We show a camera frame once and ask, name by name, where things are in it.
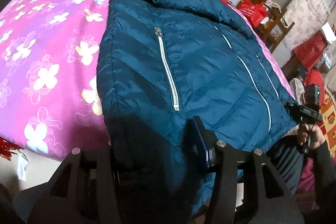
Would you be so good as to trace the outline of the person's right forearm black sleeve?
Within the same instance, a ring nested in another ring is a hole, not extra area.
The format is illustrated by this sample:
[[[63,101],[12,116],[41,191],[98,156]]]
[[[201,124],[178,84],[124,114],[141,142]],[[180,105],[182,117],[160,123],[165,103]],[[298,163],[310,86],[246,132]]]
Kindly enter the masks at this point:
[[[335,168],[327,143],[324,142],[311,153],[315,176],[316,203],[320,213],[327,217],[335,209]]]

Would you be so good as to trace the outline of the person's right hand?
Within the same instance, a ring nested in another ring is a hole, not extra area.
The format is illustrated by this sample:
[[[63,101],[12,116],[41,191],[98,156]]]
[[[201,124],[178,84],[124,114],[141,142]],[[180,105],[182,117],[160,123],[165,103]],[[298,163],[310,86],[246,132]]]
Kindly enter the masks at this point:
[[[310,149],[317,149],[325,143],[323,132],[316,124],[301,124],[297,137],[304,153],[308,153]]]

